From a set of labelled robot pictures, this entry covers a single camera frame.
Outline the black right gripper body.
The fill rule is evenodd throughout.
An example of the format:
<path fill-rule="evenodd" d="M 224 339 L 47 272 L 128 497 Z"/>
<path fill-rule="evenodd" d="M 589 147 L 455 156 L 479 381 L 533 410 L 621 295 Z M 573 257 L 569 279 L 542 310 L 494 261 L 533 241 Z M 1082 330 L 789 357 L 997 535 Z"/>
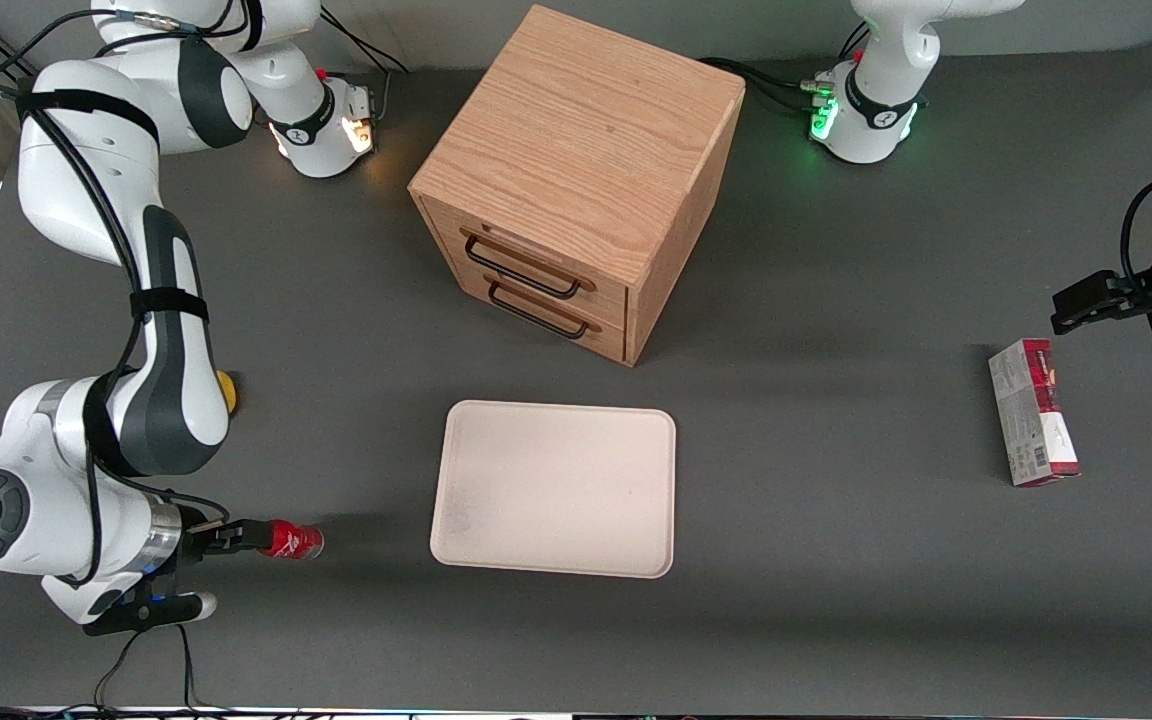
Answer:
<path fill-rule="evenodd" d="M 180 536 L 175 547 L 175 564 L 188 568 L 210 556 L 236 553 L 236 521 L 206 520 L 202 514 L 180 515 Z"/>

